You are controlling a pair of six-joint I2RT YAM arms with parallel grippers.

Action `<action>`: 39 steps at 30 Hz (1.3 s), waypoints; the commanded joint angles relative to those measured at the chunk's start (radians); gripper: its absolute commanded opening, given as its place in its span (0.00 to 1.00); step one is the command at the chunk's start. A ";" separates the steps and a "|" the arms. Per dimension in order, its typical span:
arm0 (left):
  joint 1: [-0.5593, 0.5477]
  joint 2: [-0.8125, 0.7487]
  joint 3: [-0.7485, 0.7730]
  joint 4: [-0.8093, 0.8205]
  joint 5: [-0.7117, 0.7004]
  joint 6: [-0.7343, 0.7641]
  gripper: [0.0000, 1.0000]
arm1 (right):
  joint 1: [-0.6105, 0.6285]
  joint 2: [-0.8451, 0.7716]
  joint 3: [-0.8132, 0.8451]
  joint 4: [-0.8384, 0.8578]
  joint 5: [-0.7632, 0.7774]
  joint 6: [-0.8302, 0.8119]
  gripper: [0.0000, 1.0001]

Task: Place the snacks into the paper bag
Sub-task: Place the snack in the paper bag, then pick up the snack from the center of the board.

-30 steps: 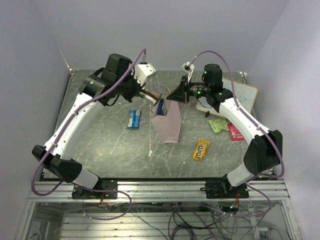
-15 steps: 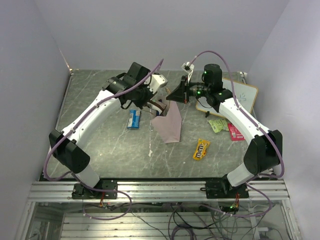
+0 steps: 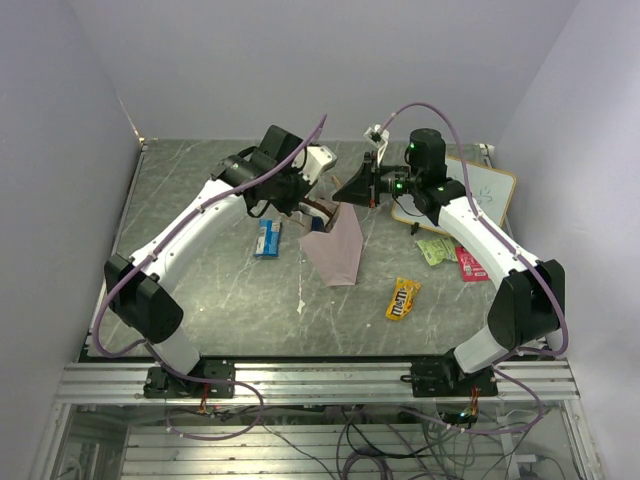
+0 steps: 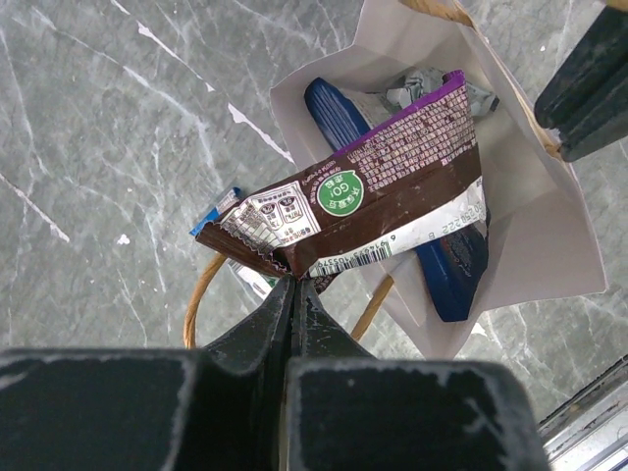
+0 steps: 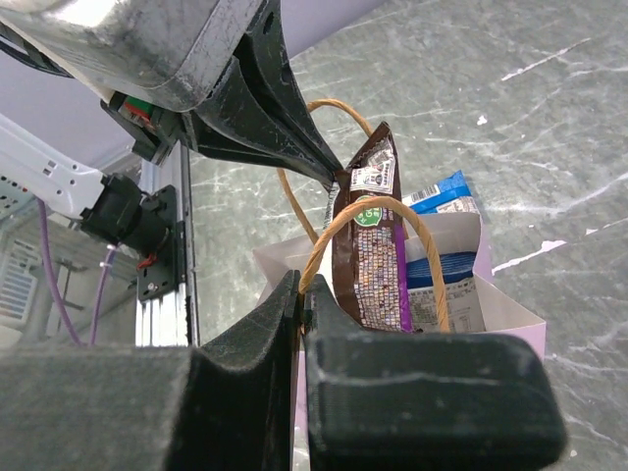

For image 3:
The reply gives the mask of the brown chocolate bar wrapper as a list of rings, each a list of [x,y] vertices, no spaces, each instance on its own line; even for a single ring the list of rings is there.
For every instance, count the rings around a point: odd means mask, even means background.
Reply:
[[[337,204],[309,198],[302,199],[298,204],[298,209],[311,218],[319,218],[324,227],[327,227],[337,215],[339,206]]]

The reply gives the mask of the blue cookie snack packet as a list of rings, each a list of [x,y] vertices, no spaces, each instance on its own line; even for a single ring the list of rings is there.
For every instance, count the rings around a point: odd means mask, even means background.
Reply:
[[[277,258],[279,256],[280,234],[280,221],[260,219],[254,256],[257,258]]]

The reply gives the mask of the white paper bag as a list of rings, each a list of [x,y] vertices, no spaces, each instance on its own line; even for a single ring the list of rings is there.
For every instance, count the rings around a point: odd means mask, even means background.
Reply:
[[[337,204],[339,210],[325,233],[311,232],[311,217],[298,242],[308,260],[327,286],[356,284],[364,237],[354,206],[348,203],[324,200]]]

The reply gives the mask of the red snack packet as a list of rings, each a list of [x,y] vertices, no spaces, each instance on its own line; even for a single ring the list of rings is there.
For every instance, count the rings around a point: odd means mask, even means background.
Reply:
[[[457,246],[455,253],[463,282],[476,283],[489,280],[488,273],[464,247]]]

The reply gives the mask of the blue Burts chips bag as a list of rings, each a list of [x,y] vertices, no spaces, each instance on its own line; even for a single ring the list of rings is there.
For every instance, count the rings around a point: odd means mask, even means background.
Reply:
[[[325,233],[327,231],[327,221],[320,216],[313,216],[311,219],[310,231]]]

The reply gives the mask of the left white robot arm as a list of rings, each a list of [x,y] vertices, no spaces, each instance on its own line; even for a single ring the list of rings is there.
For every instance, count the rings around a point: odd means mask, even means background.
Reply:
[[[214,237],[250,216],[259,204],[289,215],[308,199],[336,161],[329,148],[272,125],[261,143],[219,161],[191,203],[133,254],[104,266],[107,294],[99,312],[112,311],[141,343],[171,368],[168,384],[182,397],[203,387],[201,355],[181,327],[184,312],[172,293]]]

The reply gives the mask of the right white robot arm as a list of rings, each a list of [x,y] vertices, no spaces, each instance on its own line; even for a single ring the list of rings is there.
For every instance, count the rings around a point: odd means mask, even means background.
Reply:
[[[402,165],[386,165],[389,134],[380,125],[365,137],[375,151],[364,156],[357,173],[335,200],[376,207],[383,195],[411,196],[415,208],[452,235],[486,271],[497,289],[486,325],[455,347],[440,373],[450,394],[465,394],[476,372],[520,353],[540,354],[532,342],[545,339],[548,357],[568,348],[565,319],[565,271],[556,260],[542,261],[506,236],[481,209],[464,182],[448,176],[441,134],[422,128],[411,132]]]

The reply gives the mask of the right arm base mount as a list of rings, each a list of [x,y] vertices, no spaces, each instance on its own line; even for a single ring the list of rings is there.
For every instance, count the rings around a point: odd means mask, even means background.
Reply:
[[[426,356],[411,363],[400,380],[411,385],[415,398],[495,397],[498,387],[490,367],[465,373],[452,355]]]

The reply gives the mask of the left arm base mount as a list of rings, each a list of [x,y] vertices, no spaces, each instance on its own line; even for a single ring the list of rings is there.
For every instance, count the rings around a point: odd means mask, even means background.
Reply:
[[[200,359],[188,374],[194,380],[170,373],[162,366],[147,372],[143,395],[147,399],[230,399],[235,386],[235,368],[228,360]]]

